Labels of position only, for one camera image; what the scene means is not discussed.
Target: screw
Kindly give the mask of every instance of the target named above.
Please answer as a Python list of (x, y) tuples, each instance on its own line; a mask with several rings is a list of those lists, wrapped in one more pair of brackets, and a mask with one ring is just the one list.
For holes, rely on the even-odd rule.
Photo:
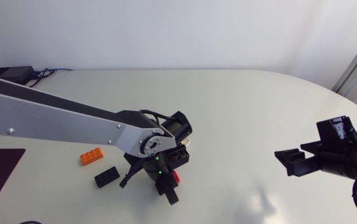
[(8, 130), (6, 130), (6, 132), (7, 132), (7, 134), (12, 135), (12, 134), (15, 134), (15, 129), (13, 129), (13, 128), (8, 128)]

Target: black 3d-printed part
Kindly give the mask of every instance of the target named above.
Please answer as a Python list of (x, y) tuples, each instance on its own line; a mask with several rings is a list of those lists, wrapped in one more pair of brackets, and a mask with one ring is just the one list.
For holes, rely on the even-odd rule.
[(167, 200), (170, 205), (178, 202), (177, 194), (174, 191), (174, 188), (177, 187), (178, 184), (172, 174), (168, 174), (162, 179), (156, 181), (155, 186), (158, 190), (159, 195), (166, 194)]
[(117, 178), (120, 177), (120, 174), (117, 172), (116, 167), (112, 167), (105, 172), (102, 172), (101, 174), (98, 174), (97, 176), (94, 177), (97, 186), (99, 188), (109, 184), (110, 182), (116, 180)]

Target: robotic arm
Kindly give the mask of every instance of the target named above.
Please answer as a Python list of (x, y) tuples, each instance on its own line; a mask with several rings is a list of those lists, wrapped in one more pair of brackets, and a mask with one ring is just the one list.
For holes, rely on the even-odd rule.
[(0, 79), (0, 135), (116, 146), (131, 165), (120, 186), (144, 169), (170, 204), (178, 201), (174, 169), (189, 161), (180, 142), (191, 133), (179, 111), (112, 113)]
[(275, 152), (276, 158), (286, 167), (288, 176), (301, 177), (322, 170), (354, 179), (353, 200), (357, 207), (357, 132), (350, 118), (320, 121), (317, 128), (321, 141), (300, 145), (313, 157), (305, 158), (304, 152), (289, 149)]

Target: round joint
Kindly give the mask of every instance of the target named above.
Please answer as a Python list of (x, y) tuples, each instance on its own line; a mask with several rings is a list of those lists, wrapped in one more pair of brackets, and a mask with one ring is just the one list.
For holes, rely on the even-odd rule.
[(9, 134), (9, 135), (13, 135), (13, 134), (15, 134), (15, 129), (8, 128), (8, 130), (6, 130), (6, 133)]
[(154, 149), (157, 145), (157, 142), (156, 141), (156, 138), (158, 138), (160, 136), (159, 133), (154, 133), (154, 134), (151, 134), (149, 135), (146, 139), (144, 139), (141, 143), (141, 146), (140, 146), (140, 152), (142, 154), (146, 154), (149, 151), (149, 149)]

